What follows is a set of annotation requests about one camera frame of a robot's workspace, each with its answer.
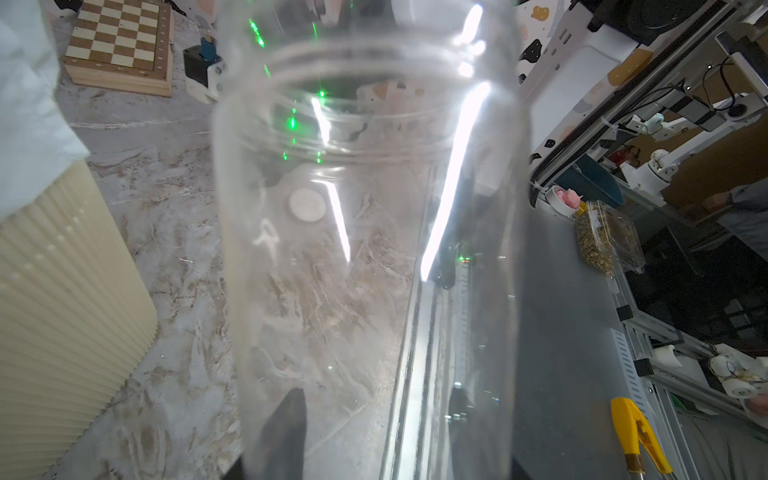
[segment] small white bowl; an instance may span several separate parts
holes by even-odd
[[[552,208],[554,208],[554,211],[558,212],[560,215],[563,215],[564,217],[573,217],[573,214],[575,214],[578,209],[569,207],[563,200],[560,200],[560,197],[557,195],[557,192],[560,190],[563,190],[563,188],[557,185],[552,185],[552,188],[550,188],[545,195],[547,202],[549,202],[549,204],[552,205]]]

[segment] black device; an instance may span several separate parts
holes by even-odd
[[[208,61],[200,52],[199,45],[184,50],[184,74],[208,88],[208,67],[221,61],[221,57],[217,55],[216,61]]]
[[[650,45],[656,37],[689,19],[706,0],[581,0],[594,15],[589,25],[597,31],[603,24],[627,37]]]

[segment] black cable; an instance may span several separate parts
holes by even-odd
[[[635,111],[638,111],[638,110],[640,110],[640,109],[641,109],[641,108],[643,108],[643,107],[647,107],[647,106],[648,106],[648,105],[650,105],[650,104],[654,104],[654,103],[658,102],[659,100],[661,100],[662,98],[666,97],[666,96],[667,96],[667,94],[669,94],[669,93],[670,93],[672,90],[674,90],[675,88],[682,88],[682,87],[684,87],[684,86],[685,86],[685,78],[683,78],[682,80],[678,81],[676,85],[668,85],[668,86],[666,86],[666,87],[660,87],[660,88],[657,88],[657,89],[655,89],[655,90],[651,90],[651,91],[649,91],[648,93],[646,93],[645,95],[643,95],[641,98],[638,98],[636,101],[638,101],[638,102],[639,102],[639,101],[642,101],[644,98],[647,98],[647,97],[648,97],[648,95],[650,95],[650,94],[653,94],[653,93],[656,93],[656,92],[658,92],[658,91],[662,91],[662,90],[664,90],[665,92],[664,92],[664,94],[662,94],[662,95],[660,95],[660,96],[656,97],[655,99],[653,99],[653,100],[651,100],[651,101],[647,101],[647,102],[645,102],[645,103],[644,103],[644,104],[642,104],[642,105],[638,105],[637,107],[633,107],[633,106],[627,107],[627,110],[625,110],[625,111],[624,111],[624,112],[626,112],[626,113],[622,112],[622,113],[621,113],[621,116],[623,117],[623,116],[625,116],[625,115],[628,115],[628,114],[630,114],[630,113],[633,113],[633,112],[635,112]]]
[[[730,104],[727,107],[721,107],[721,108],[715,108],[712,104],[712,100],[710,100],[710,92],[707,91],[707,74],[712,71],[712,68],[708,68],[704,71],[704,75],[701,78],[701,87],[704,89],[704,94],[707,96],[707,103],[715,110],[715,111],[724,111],[728,110],[729,108],[733,107],[736,104],[736,94],[733,93],[733,90],[730,87],[730,84],[728,83],[728,80],[725,78],[725,73],[723,73],[723,67],[725,65],[733,65],[732,63],[726,63],[728,61],[728,57],[726,57],[725,60],[720,62],[717,67],[720,68],[720,78],[723,79],[723,85],[725,85],[725,88],[728,90],[728,93],[730,94]]]

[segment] pink item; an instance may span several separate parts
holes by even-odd
[[[570,188],[567,190],[556,190],[554,194],[557,195],[558,198],[570,208],[578,208],[578,206],[581,204],[581,197],[579,197],[578,194]]]

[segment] person's hand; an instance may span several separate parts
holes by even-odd
[[[744,405],[755,415],[768,417],[768,395],[760,394],[751,399],[744,400]]]
[[[728,202],[730,201],[730,192],[722,192],[719,194],[714,194],[712,197],[707,198],[704,202],[704,208],[709,210],[711,213],[715,213],[718,210],[722,210],[728,205]]]

